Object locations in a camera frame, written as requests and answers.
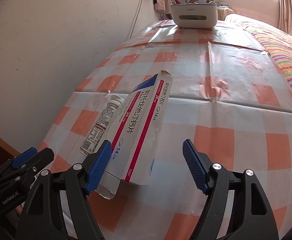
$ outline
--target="striped blanket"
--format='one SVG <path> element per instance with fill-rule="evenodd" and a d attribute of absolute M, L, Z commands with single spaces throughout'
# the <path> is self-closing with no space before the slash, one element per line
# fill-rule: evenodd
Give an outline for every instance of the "striped blanket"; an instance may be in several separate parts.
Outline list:
<path fill-rule="evenodd" d="M 225 21 L 240 24 L 269 52 L 292 88 L 292 36 L 266 23 L 237 14 Z"/>

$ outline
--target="white pill bottle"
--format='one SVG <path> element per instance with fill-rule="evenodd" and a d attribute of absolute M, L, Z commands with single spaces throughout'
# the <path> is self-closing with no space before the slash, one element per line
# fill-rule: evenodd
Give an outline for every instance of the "white pill bottle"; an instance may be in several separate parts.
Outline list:
<path fill-rule="evenodd" d="M 107 103 L 106 108 L 100 114 L 99 118 L 93 125 L 90 133 L 87 135 L 85 141 L 79 149 L 82 154 L 89 155 L 98 150 L 96 147 L 102 138 L 102 135 L 106 131 L 110 123 L 110 119 L 124 101 L 125 100 L 118 95 L 112 95 L 110 97 L 110 101 Z"/>

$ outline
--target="blue textured pad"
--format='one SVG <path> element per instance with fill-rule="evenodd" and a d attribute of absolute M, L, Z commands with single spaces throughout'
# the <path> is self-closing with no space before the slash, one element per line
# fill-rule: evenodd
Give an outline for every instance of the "blue textured pad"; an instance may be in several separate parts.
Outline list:
<path fill-rule="evenodd" d="M 188 168 L 190 169 L 190 173 L 193 176 L 196 187 L 205 194 L 209 189 L 207 184 L 207 174 L 199 162 L 194 149 L 186 140 L 183 143 L 183 155 L 187 162 Z"/>
<path fill-rule="evenodd" d="M 103 176 L 107 163 L 111 157 L 112 150 L 111 150 L 111 143 L 107 141 L 105 146 L 100 151 L 99 155 L 97 156 L 93 166 L 90 168 L 87 174 L 87 185 L 85 190 L 89 195 L 93 190 L 97 189 L 99 182 Z"/>
<path fill-rule="evenodd" d="M 17 156 L 12 163 L 13 169 L 19 168 L 26 162 L 28 162 L 32 157 L 34 157 L 37 154 L 36 148 L 32 147 L 29 148 L 27 151 L 23 152 L 21 155 Z"/>

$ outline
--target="metal bolt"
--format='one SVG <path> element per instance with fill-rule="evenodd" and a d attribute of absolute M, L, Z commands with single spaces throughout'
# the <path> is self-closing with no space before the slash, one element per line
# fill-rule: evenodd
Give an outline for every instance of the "metal bolt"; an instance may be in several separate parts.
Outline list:
<path fill-rule="evenodd" d="M 75 164 L 74 166 L 73 166 L 73 169 L 75 170 L 75 171 L 78 171 L 78 170 L 80 170 L 82 168 L 82 165 L 80 164 L 80 163 L 77 163 L 77 164 Z"/>
<path fill-rule="evenodd" d="M 252 170 L 246 170 L 246 174 L 248 176 L 253 176 L 254 175 L 254 172 Z"/>
<path fill-rule="evenodd" d="M 219 163 L 214 163 L 214 164 L 213 164 L 213 168 L 214 168 L 215 170 L 220 170 L 220 169 L 222 168 L 222 166 L 221 166 Z"/>
<path fill-rule="evenodd" d="M 48 174 L 48 170 L 43 170 L 41 173 L 40 173 L 42 176 L 46 176 Z"/>

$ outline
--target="white storage box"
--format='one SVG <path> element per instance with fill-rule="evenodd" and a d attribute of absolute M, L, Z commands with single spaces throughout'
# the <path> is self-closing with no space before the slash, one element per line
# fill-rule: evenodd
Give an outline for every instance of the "white storage box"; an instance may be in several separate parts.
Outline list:
<path fill-rule="evenodd" d="M 215 3 L 182 3 L 170 5 L 174 22 L 179 27 L 208 29 L 217 24 Z"/>

